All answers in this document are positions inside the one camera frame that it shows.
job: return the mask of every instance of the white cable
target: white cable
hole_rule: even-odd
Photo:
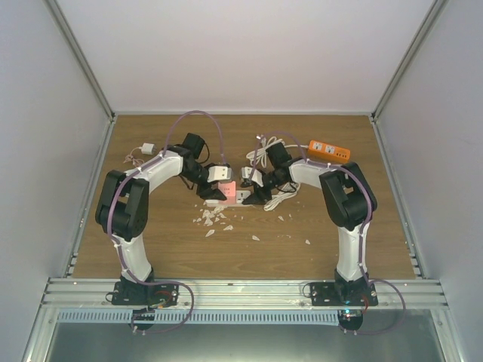
[[[285,142],[283,139],[278,138],[276,136],[270,137],[268,141],[264,138],[261,142],[261,147],[257,150],[257,160],[254,163],[254,156],[255,156],[255,151],[251,151],[247,154],[247,159],[250,161],[250,165],[256,166],[257,164],[261,164],[263,168],[266,168],[266,149],[268,149],[270,146],[273,146],[277,143],[281,143],[282,145],[285,146],[286,149],[297,147],[297,145],[285,145]],[[300,190],[300,184],[298,183],[286,183],[285,185],[282,186],[280,189],[281,191],[278,192],[277,195],[274,195],[272,197],[272,200],[268,201],[263,209],[265,211],[272,211],[274,210],[278,205],[283,200],[287,200],[288,198],[292,198]]]
[[[283,200],[287,200],[288,198],[292,198],[298,194],[300,190],[299,183],[286,183],[281,187],[281,191],[278,192],[277,195],[272,196],[272,200],[268,201],[263,209],[265,211],[272,211],[274,210]]]

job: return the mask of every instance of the white robotic arm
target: white robotic arm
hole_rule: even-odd
[[[139,281],[152,281],[154,272],[146,258],[143,243],[143,230],[146,227],[149,209],[149,194],[174,176],[186,177],[197,185],[196,194],[203,199],[226,200],[216,187],[218,182],[231,180],[229,165],[209,164],[203,166],[196,161],[205,141],[189,133],[181,145],[170,146],[166,153],[156,155],[142,167],[126,171],[109,172],[104,181],[103,191],[96,210],[96,222],[107,233],[109,209],[115,202],[112,215],[112,234],[117,239],[115,247],[122,253],[123,270],[121,282],[116,284],[112,294],[112,304],[145,305],[155,293]],[[115,201],[114,195],[121,182],[135,173],[121,191],[127,202]]]
[[[303,159],[292,159],[283,145],[268,148],[267,155],[275,168],[263,173],[244,167],[241,177],[243,186],[253,186],[254,193],[244,204],[265,204],[271,199],[271,190],[285,183],[304,183],[321,189],[332,221],[339,233],[339,261],[335,270],[336,288],[341,302],[354,295],[360,298],[357,289],[366,286],[365,243],[369,222],[367,201],[358,186],[342,170],[335,170]],[[371,200],[371,209],[377,208],[376,199],[362,172],[355,163],[341,168],[355,175],[364,186]]]

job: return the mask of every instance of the wood surface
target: wood surface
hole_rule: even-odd
[[[118,118],[78,252],[75,277],[118,278],[120,265],[115,249],[94,221],[104,177],[113,169],[132,168],[123,161],[134,147],[149,142],[162,148],[176,119],[177,116],[171,115]],[[291,132],[302,144],[315,139],[350,149],[351,160],[359,164],[379,204],[368,232],[370,276],[414,278],[389,181],[367,117],[223,115],[217,119],[223,128],[227,161],[237,173],[248,164],[245,155],[255,147],[255,136],[274,130]],[[220,161],[217,129],[210,119],[202,115],[185,118],[170,143],[181,143],[188,132],[201,135],[211,149],[211,160]],[[145,161],[149,159],[140,152],[135,155]],[[144,242],[157,277],[328,279],[334,276],[339,253],[337,227],[328,217],[320,190],[302,185],[296,197],[270,212],[260,206],[224,210],[227,219],[211,227],[193,222],[205,208],[203,200],[189,191],[179,177],[168,180],[150,195]],[[223,231],[227,225],[234,229]],[[209,229],[215,233],[206,238]],[[260,240],[252,240],[253,235]]]

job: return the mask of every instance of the white power strip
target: white power strip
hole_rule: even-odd
[[[242,202],[251,195],[251,192],[248,190],[237,190],[236,191],[236,204],[221,204],[219,200],[206,200],[206,206],[208,207],[241,207],[241,206],[250,206],[250,205],[243,205]]]

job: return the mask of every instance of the white plug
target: white plug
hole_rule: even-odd
[[[141,153],[143,155],[154,155],[156,152],[156,145],[154,143],[143,143]]]

